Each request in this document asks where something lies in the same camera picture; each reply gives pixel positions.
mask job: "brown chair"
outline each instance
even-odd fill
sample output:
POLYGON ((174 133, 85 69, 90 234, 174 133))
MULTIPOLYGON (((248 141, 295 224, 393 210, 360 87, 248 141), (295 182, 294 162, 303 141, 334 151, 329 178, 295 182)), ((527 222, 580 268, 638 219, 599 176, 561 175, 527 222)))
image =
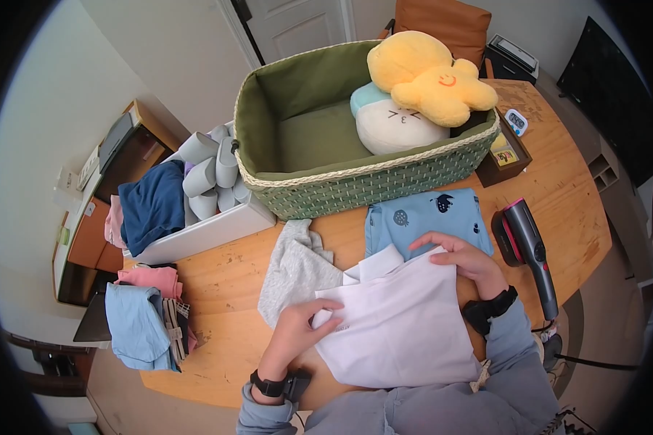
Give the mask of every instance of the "brown chair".
POLYGON ((378 38, 386 38, 390 30, 392 33, 418 30, 442 41, 453 57, 470 60, 481 67, 490 22, 489 11, 461 1, 397 0, 394 18, 378 38))

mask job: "door frame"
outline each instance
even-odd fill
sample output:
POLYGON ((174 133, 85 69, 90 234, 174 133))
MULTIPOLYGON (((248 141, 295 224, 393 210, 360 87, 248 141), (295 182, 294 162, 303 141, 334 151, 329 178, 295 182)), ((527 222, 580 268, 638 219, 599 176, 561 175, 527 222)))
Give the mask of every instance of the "door frame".
MULTIPOLYGON (((356 25, 353 17, 352 0, 338 0, 341 8, 341 19, 343 20, 343 30, 346 35, 346 42, 356 40, 356 25)), ((245 24, 235 12, 235 6, 232 0, 216 0, 220 12, 223 14, 227 25, 235 36, 235 40, 239 43, 239 47, 244 54, 249 66, 252 69, 262 66, 262 59, 258 54, 258 48, 253 44, 251 34, 248 34, 249 28, 245 29, 245 24)))

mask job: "white storage box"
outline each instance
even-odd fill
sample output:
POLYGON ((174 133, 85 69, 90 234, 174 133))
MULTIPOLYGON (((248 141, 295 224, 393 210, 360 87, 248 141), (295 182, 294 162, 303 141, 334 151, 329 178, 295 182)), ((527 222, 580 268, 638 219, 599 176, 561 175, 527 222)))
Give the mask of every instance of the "white storage box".
MULTIPOLYGON (((182 158, 175 152, 165 161, 169 160, 182 158)), ((132 257, 127 249, 123 256, 148 265, 172 263, 274 225, 276 215, 252 195, 246 203, 153 241, 137 257, 132 257)))

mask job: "yellow label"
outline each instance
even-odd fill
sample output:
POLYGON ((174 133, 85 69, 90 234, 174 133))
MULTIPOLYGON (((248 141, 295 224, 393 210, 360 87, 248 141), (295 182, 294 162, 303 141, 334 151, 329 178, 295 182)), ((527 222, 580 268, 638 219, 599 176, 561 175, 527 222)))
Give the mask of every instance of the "yellow label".
POLYGON ((499 166, 507 165, 508 163, 518 161, 517 154, 515 154, 515 152, 510 148, 506 148, 505 150, 500 150, 500 151, 494 151, 494 157, 496 158, 496 162, 498 162, 499 166))

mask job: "digital timer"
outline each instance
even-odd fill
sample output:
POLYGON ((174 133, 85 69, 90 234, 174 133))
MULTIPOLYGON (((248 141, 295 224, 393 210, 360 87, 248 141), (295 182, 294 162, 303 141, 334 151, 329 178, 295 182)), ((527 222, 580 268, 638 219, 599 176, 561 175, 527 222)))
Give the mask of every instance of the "digital timer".
POLYGON ((527 130, 527 119, 517 110, 508 110, 508 112, 505 113, 505 119, 508 120, 510 128, 513 129, 516 135, 522 136, 525 130, 527 130))

